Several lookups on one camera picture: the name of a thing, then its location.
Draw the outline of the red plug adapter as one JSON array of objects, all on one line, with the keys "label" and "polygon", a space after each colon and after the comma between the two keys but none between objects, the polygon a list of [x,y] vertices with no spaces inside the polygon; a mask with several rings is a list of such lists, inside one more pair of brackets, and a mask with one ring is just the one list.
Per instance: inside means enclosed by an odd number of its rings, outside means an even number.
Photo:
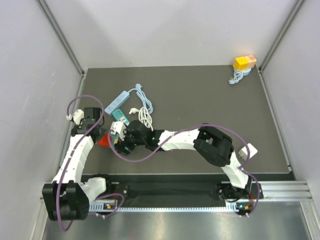
[{"label": "red plug adapter", "polygon": [[105,133],[103,137],[97,142],[97,144],[104,148],[110,148],[108,133]]}]

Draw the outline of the teal triangular power strip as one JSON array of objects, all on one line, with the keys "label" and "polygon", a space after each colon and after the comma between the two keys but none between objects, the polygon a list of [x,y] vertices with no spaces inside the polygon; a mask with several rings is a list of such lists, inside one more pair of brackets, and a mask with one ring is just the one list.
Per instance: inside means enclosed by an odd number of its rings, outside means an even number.
[{"label": "teal triangular power strip", "polygon": [[[117,153],[122,154],[124,156],[128,156],[131,153],[130,149],[124,145],[124,143],[118,135],[109,134],[108,139],[110,140],[110,146],[112,146]],[[116,139],[120,140],[119,144],[114,144]]]}]

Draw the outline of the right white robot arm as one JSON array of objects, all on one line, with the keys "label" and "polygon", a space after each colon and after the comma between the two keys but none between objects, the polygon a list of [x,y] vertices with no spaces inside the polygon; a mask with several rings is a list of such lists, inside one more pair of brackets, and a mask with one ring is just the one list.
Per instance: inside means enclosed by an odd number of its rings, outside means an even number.
[{"label": "right white robot arm", "polygon": [[191,130],[168,131],[151,129],[134,120],[128,125],[122,124],[117,133],[119,139],[114,147],[124,156],[128,156],[137,146],[144,146],[152,152],[196,151],[227,175],[230,184],[219,185],[219,194],[223,199],[247,198],[252,191],[252,178],[241,169],[232,138],[207,123]]}]

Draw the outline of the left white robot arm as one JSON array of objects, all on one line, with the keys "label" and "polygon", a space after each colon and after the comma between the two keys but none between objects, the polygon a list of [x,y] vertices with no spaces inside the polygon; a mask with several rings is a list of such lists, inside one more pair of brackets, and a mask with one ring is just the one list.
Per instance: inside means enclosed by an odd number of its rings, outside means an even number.
[{"label": "left white robot arm", "polygon": [[105,134],[99,125],[99,121],[104,119],[102,110],[86,107],[78,109],[69,118],[74,126],[62,166],[52,182],[45,183],[42,188],[48,217],[52,221],[84,220],[90,204],[99,195],[106,199],[114,191],[113,185],[99,175],[86,182],[81,181],[90,151]]}]

